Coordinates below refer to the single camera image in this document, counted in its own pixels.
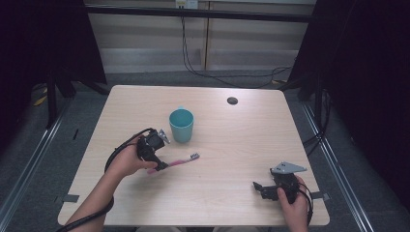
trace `finger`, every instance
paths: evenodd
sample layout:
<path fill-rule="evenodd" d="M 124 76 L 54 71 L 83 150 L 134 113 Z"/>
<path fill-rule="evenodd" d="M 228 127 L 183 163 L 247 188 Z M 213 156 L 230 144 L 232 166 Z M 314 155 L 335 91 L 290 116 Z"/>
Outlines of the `finger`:
<path fill-rule="evenodd" d="M 157 163 L 156 162 L 154 162 L 154 161 L 143 161 L 142 162 L 142 167 L 143 168 L 155 168 L 155 167 L 157 167 Z"/>
<path fill-rule="evenodd" d="M 303 192 L 307 192 L 306 184 L 304 180 L 300 176 L 295 175 L 295 177 L 296 179 L 298 179 L 299 184 L 301 184 L 299 185 L 299 189 L 302 190 Z"/>

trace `person's left hand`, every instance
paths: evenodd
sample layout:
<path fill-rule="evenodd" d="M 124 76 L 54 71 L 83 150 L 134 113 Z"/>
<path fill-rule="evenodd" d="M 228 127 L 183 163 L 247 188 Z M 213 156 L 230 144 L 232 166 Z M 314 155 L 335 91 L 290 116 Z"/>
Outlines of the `person's left hand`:
<path fill-rule="evenodd" d="M 107 172 L 119 175 L 121 178 L 130 176 L 141 168 L 155 168 L 154 161 L 144 161 L 136 156 L 136 142 L 140 136 L 130 142 L 109 165 Z"/>

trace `white wall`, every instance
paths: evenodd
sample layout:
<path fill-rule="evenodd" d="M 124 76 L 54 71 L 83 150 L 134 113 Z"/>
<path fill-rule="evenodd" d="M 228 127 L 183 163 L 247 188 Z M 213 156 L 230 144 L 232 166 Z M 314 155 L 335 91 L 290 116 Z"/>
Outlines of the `white wall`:
<path fill-rule="evenodd" d="M 199 9 L 310 15 L 314 6 L 311 0 L 289 0 L 288 4 L 272 3 L 284 0 L 259 0 L 269 4 L 240 1 L 200 1 Z M 175 7 L 175 1 L 169 0 L 85 0 L 85 3 Z M 185 69 L 181 18 L 113 14 L 89 16 L 106 73 Z M 271 69 L 291 65 L 307 28 L 305 23 L 255 20 L 185 18 L 185 22 L 190 62 L 196 70 Z"/>

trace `hand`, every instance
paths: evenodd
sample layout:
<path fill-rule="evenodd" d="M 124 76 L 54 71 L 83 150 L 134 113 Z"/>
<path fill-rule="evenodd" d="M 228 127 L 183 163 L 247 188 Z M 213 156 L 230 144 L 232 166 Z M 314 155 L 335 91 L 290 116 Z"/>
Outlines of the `hand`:
<path fill-rule="evenodd" d="M 298 182 L 305 184 L 304 180 L 296 176 Z M 300 185 L 300 190 L 306 192 L 305 187 Z M 286 193 L 282 188 L 278 188 L 278 198 L 283 210 L 284 219 L 291 232 L 307 232 L 308 231 L 308 203 L 305 197 L 301 194 L 296 196 L 293 204 L 289 204 L 286 198 Z"/>
<path fill-rule="evenodd" d="M 155 168 L 157 166 L 156 162 L 153 161 L 144 161 L 139 159 L 136 156 L 136 142 L 140 136 L 133 139 L 127 146 L 124 148 L 117 157 L 109 165 L 107 172 L 114 173 L 119 175 L 119 177 L 124 178 L 135 173 L 141 168 Z"/>

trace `wrist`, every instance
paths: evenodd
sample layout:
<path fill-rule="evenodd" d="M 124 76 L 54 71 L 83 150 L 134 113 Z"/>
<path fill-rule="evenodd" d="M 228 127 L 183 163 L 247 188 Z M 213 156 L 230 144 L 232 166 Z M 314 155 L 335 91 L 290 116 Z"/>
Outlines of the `wrist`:
<path fill-rule="evenodd" d="M 121 171 L 117 171 L 113 168 L 108 168 L 103 175 L 105 178 L 114 182 L 121 182 L 124 177 L 126 177 L 126 175 L 124 175 Z"/>

